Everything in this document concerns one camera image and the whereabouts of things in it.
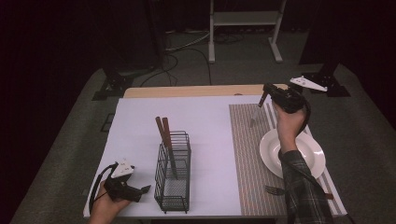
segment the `plaid sleeve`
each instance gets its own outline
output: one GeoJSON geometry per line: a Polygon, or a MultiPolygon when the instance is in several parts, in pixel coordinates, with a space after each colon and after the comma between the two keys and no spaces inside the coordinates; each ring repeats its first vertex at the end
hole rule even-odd
{"type": "MultiPolygon", "coordinates": [[[[279,156],[297,169],[311,175],[299,150],[279,156]]],[[[286,189],[288,215],[295,216],[295,223],[333,223],[332,213],[325,195],[318,187],[282,162],[283,179],[286,189]]]]}

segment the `wire basket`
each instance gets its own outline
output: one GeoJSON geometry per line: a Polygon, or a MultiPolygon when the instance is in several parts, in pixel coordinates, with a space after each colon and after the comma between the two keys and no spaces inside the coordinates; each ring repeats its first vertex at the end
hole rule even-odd
{"type": "Polygon", "coordinates": [[[155,174],[154,198],[165,212],[190,209],[190,138],[186,132],[170,132],[172,147],[162,142],[155,174]]]}

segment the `gray carpet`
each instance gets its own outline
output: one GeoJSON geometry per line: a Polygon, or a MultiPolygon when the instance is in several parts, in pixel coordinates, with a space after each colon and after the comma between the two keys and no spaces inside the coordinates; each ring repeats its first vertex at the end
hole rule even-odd
{"type": "MultiPolygon", "coordinates": [[[[210,65],[212,84],[287,83],[291,77],[321,67],[321,64],[298,65],[307,34],[279,35],[283,63],[275,62],[267,42],[269,35],[245,35],[240,42],[216,45],[216,63],[210,65]]],[[[173,34],[169,44],[176,47],[194,38],[197,35],[173,34]]],[[[207,45],[193,48],[207,55],[207,45]]],[[[176,82],[178,86],[209,85],[202,54],[182,50],[173,55],[178,58],[178,64],[170,71],[171,83],[168,75],[160,74],[144,86],[169,86],[176,82]]],[[[163,67],[173,64],[175,59],[166,57],[163,67]]],[[[133,86],[140,86],[152,74],[136,78],[133,86]]],[[[339,65],[334,75],[351,97],[329,98],[305,90],[304,95],[312,106],[309,122],[312,134],[325,151],[333,182],[356,223],[394,223],[396,132],[353,73],[339,65]]],[[[102,70],[92,74],[12,223],[86,223],[82,210],[107,138],[107,133],[100,130],[107,114],[115,112],[118,101],[117,97],[92,101],[105,78],[102,70]]],[[[114,223],[140,222],[116,219],[114,223]]],[[[350,222],[339,217],[336,223],[350,222]]]]}

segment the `placemat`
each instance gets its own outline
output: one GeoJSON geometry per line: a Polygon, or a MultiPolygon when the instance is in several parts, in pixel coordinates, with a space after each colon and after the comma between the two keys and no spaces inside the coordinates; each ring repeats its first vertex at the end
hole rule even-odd
{"type": "MultiPolygon", "coordinates": [[[[242,215],[285,216],[284,196],[269,194],[264,189],[265,185],[284,188],[283,179],[274,175],[265,166],[259,150],[262,137],[276,127],[276,112],[272,104],[263,105],[251,128],[249,127],[250,119],[257,109],[257,105],[229,105],[229,109],[242,215]]],[[[304,132],[312,135],[308,126],[304,132]]],[[[334,195],[334,200],[329,200],[332,213],[335,216],[345,215],[347,211],[335,190],[327,169],[318,178],[318,182],[326,192],[331,192],[334,195]]]]}

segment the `plate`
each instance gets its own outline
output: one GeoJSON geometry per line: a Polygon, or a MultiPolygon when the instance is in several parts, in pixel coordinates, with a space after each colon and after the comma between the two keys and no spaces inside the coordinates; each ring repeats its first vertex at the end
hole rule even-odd
{"type": "MultiPolygon", "coordinates": [[[[314,178],[320,177],[326,166],[326,159],[318,142],[310,135],[300,133],[296,138],[296,144],[297,148],[303,155],[306,164],[311,170],[312,176],[314,178]]],[[[280,160],[277,157],[279,150],[280,143],[277,137],[277,130],[273,129],[266,133],[260,141],[260,155],[268,169],[275,175],[283,178],[282,166],[280,165],[280,160]]]]}

